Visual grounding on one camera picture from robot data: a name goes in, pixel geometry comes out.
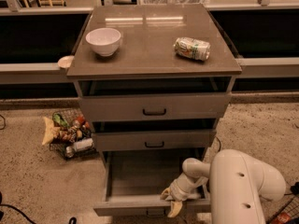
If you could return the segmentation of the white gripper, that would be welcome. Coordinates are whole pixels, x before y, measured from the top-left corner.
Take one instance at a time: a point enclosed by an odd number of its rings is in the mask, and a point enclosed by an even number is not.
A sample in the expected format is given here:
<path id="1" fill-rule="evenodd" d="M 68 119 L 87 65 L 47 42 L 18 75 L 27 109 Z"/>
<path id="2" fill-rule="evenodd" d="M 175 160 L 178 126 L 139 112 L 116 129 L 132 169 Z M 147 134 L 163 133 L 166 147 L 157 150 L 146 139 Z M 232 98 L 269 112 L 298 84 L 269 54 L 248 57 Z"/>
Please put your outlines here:
<path id="1" fill-rule="evenodd" d="M 174 199 L 170 203 L 170 212 L 167 216 L 176 217 L 182 209 L 182 201 L 199 199 L 201 194 L 198 188 L 205 185 L 206 182 L 207 178 L 204 176 L 195 179 L 184 173 L 176 178 L 169 188 L 164 189 L 160 195 L 161 200 L 170 201 L 171 198 Z"/>

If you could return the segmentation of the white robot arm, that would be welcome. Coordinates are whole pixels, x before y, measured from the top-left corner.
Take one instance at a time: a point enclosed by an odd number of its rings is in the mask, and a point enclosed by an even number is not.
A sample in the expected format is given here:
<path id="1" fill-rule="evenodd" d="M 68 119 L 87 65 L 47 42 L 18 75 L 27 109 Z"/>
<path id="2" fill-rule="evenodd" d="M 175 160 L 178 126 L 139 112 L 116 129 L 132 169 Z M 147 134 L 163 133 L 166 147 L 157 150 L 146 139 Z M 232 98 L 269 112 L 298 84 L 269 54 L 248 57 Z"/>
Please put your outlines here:
<path id="1" fill-rule="evenodd" d="M 211 163 L 188 158 L 182 173 L 163 190 L 176 217 L 192 191 L 209 181 L 212 224 L 265 224 L 262 201 L 279 201 L 286 182 L 281 172 L 241 151 L 224 149 Z"/>

